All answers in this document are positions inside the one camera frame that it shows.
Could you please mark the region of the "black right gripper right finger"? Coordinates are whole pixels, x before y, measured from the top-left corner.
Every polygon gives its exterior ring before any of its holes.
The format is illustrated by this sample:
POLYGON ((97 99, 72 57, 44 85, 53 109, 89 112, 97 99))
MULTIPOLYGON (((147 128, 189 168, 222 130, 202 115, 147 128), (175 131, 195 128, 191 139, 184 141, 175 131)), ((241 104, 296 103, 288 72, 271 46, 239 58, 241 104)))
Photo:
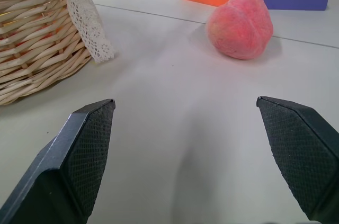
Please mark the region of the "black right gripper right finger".
POLYGON ((260 96, 274 160, 307 218, 338 223, 338 132, 313 108, 260 96))

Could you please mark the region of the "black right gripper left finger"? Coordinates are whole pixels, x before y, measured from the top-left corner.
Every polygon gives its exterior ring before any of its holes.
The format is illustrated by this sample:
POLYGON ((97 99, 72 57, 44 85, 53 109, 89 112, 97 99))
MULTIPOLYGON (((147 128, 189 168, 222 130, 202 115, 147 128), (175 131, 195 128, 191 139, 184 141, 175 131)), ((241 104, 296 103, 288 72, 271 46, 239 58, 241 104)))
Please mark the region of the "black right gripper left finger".
POLYGON ((73 112, 1 207, 1 223, 87 223, 108 159, 115 101, 73 112))

